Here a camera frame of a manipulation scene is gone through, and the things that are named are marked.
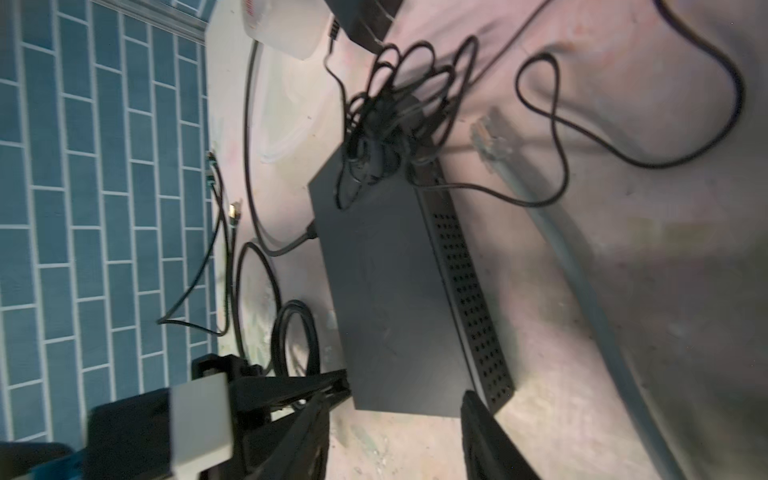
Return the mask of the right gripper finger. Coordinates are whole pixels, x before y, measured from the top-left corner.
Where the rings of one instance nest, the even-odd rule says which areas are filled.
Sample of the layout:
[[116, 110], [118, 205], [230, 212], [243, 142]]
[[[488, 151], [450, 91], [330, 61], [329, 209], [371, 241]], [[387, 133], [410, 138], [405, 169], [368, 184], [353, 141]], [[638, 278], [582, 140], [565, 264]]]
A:
[[539, 479], [475, 391], [465, 392], [460, 413], [468, 479]]

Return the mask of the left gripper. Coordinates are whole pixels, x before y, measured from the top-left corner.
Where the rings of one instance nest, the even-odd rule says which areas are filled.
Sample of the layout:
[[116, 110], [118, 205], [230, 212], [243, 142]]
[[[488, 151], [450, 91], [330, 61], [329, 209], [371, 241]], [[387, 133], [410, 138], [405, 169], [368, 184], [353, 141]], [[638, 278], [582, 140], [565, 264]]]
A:
[[311, 399], [300, 411], [255, 433], [251, 478], [326, 478], [326, 400], [334, 407], [351, 397], [345, 370], [266, 377], [261, 366], [240, 357], [207, 354], [193, 362], [192, 371], [189, 382], [91, 410], [83, 477], [245, 479], [249, 473], [234, 408], [275, 411]]

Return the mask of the black network switch box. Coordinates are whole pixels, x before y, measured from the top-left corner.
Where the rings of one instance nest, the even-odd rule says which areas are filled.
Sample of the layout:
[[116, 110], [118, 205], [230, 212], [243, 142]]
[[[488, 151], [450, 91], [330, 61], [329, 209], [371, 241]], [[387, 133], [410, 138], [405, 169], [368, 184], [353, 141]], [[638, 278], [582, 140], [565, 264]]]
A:
[[398, 172], [342, 210], [341, 167], [309, 192], [355, 407], [456, 417], [473, 390], [499, 410], [514, 384], [451, 196]]

